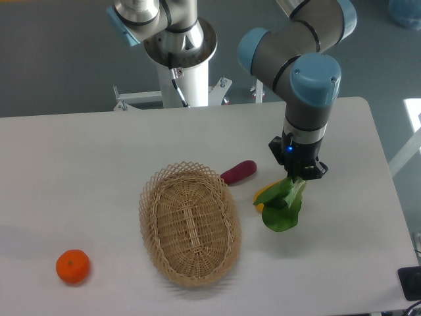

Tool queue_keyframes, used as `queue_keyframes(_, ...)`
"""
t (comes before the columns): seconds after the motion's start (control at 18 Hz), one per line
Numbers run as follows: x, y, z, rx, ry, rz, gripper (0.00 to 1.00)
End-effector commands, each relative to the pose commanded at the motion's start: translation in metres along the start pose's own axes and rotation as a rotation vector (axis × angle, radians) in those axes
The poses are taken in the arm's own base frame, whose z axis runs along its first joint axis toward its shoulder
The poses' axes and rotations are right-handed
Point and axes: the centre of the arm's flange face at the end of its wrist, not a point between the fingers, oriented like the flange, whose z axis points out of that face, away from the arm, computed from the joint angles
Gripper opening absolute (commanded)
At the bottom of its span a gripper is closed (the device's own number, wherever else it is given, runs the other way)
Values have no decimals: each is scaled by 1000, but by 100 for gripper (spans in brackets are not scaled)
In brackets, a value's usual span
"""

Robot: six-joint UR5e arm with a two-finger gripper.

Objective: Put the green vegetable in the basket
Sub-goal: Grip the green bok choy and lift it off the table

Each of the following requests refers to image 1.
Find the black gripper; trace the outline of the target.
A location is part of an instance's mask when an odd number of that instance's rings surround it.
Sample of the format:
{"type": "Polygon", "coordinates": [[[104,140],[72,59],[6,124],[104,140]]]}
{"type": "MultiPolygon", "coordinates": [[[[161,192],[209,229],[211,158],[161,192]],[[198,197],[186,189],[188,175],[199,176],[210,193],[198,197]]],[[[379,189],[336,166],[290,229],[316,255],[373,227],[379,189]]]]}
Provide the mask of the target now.
{"type": "Polygon", "coordinates": [[[325,127],[313,131],[284,127],[282,136],[274,137],[268,146],[288,176],[318,180],[328,171],[318,157],[325,131],[325,127]]]}

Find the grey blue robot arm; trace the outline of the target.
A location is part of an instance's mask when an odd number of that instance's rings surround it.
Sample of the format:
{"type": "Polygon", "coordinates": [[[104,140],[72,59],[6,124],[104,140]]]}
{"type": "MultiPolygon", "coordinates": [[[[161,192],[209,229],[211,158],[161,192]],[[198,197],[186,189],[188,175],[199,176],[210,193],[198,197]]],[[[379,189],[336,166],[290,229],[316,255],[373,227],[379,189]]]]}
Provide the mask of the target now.
{"type": "MultiPolygon", "coordinates": [[[[292,179],[322,178],[328,168],[318,153],[341,69],[326,50],[349,36],[357,14],[349,1],[280,1],[289,25],[271,32],[253,28],[237,48],[239,64],[285,101],[282,134],[269,144],[292,179]]],[[[217,47],[214,28],[199,17],[196,1],[115,1],[107,9],[111,23],[130,45],[143,45],[161,70],[167,107],[210,105],[207,75],[217,47]]]]}

